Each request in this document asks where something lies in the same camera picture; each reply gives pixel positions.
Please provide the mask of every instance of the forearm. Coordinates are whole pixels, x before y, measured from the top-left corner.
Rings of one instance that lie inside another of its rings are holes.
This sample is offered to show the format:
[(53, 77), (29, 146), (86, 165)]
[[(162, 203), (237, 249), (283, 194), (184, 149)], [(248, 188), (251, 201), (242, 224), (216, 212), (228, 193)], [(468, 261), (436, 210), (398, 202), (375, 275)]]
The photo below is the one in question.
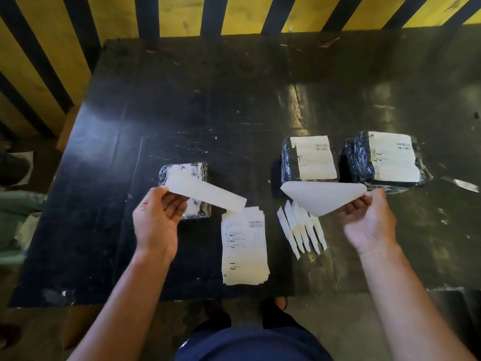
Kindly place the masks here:
[(136, 252), (70, 360), (135, 360), (159, 301), (168, 263)]
[(449, 329), (397, 244), (360, 257), (394, 359), (474, 359)]

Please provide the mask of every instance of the wrapped package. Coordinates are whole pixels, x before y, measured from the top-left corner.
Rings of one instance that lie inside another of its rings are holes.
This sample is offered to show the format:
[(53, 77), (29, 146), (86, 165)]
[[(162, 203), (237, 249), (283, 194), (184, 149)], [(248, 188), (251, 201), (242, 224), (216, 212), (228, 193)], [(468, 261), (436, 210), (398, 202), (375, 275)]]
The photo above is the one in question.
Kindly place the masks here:
[(349, 167), (350, 182), (363, 183), (368, 190), (402, 193), (432, 179), (416, 139), (406, 134), (360, 132), (354, 139), (346, 139), (342, 156)]
[[(208, 164), (204, 162), (185, 163), (185, 164), (168, 164), (163, 166), (159, 171), (159, 186), (163, 186), (169, 177), (169, 173), (191, 175), (199, 180), (207, 182)], [(184, 219), (200, 219), (209, 218), (211, 215), (211, 205), (200, 200), (190, 198), (187, 200), (187, 209), (182, 215)]]
[(282, 144), (281, 182), (337, 182), (336, 162), (328, 136), (288, 137)]

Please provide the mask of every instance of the black table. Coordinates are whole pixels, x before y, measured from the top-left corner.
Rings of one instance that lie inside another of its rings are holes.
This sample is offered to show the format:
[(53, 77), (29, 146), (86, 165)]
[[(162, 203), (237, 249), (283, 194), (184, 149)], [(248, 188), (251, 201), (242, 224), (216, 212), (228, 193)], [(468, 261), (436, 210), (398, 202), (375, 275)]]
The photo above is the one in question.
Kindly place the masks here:
[(391, 195), (397, 237), (427, 288), (481, 287), (481, 29), (108, 41), (33, 238), (12, 307), (104, 303), (135, 248), (131, 213), (169, 163), (208, 162), (213, 184), (266, 216), (269, 280), (225, 286), (222, 209), (179, 225), (161, 299), (367, 290), (334, 215), (329, 249), (296, 261), (276, 211), (282, 141), (411, 134), (435, 179)]

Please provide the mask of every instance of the yellow and black striped wall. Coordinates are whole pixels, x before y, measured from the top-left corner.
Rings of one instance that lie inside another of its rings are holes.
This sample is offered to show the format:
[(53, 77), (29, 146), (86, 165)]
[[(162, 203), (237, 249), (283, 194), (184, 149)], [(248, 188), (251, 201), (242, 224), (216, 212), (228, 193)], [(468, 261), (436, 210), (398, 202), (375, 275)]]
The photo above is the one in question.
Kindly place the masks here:
[(105, 39), (481, 23), (481, 0), (0, 0), (0, 134), (54, 138)]

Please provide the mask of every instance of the hand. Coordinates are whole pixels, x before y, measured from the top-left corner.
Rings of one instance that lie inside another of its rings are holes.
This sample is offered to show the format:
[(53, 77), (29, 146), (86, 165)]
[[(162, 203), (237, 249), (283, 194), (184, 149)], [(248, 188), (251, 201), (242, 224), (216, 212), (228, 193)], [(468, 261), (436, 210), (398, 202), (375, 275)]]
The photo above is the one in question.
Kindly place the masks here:
[(187, 197), (168, 188), (151, 188), (135, 208), (136, 253), (159, 257), (170, 265), (177, 253), (177, 224), (187, 209)]
[(340, 209), (344, 233), (359, 255), (396, 243), (396, 218), (384, 189), (375, 189)]

